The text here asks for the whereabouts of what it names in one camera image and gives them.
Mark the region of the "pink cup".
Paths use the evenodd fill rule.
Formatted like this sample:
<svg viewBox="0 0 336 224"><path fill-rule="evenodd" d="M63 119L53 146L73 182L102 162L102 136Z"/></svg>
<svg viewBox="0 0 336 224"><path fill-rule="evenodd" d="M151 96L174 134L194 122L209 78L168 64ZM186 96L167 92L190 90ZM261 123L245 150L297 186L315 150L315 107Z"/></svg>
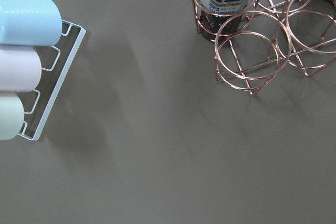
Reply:
<svg viewBox="0 0 336 224"><path fill-rule="evenodd" d="M41 71L32 47L1 45L1 91L30 92L38 86Z"/></svg>

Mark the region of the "pale green cup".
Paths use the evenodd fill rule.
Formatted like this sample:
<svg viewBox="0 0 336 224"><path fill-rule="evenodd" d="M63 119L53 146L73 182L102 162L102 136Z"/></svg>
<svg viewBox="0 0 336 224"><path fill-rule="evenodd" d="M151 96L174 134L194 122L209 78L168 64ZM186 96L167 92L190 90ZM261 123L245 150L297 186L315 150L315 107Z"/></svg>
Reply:
<svg viewBox="0 0 336 224"><path fill-rule="evenodd" d="M14 138L24 121L24 107L12 92L1 92L1 141Z"/></svg>

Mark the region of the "blue cup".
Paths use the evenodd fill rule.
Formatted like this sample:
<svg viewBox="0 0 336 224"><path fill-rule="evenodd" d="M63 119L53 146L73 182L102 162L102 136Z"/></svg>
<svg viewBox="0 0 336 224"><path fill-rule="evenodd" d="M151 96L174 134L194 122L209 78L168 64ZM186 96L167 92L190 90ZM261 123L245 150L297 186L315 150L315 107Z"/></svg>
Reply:
<svg viewBox="0 0 336 224"><path fill-rule="evenodd" d="M62 20L52 0L1 0L1 44L53 46Z"/></svg>

